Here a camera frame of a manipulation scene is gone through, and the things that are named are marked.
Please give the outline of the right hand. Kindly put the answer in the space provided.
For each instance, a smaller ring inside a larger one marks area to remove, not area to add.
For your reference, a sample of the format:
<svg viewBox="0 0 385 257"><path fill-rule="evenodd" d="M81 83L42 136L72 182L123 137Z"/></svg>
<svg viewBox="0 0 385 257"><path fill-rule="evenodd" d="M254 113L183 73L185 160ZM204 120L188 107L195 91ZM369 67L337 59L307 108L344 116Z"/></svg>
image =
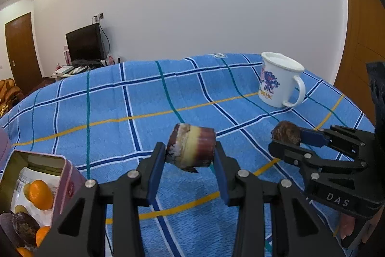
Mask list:
<svg viewBox="0 0 385 257"><path fill-rule="evenodd" d="M372 224L375 223L376 218L371 219L368 223L367 226L364 227L364 234L361 237L361 241L363 243L366 243L368 239L370 238L371 234L373 233L373 228ZM341 219L339 223L339 234L340 238L344 239L347 236L351 236L355 228L355 218L348 216L344 213L341 214Z"/></svg>

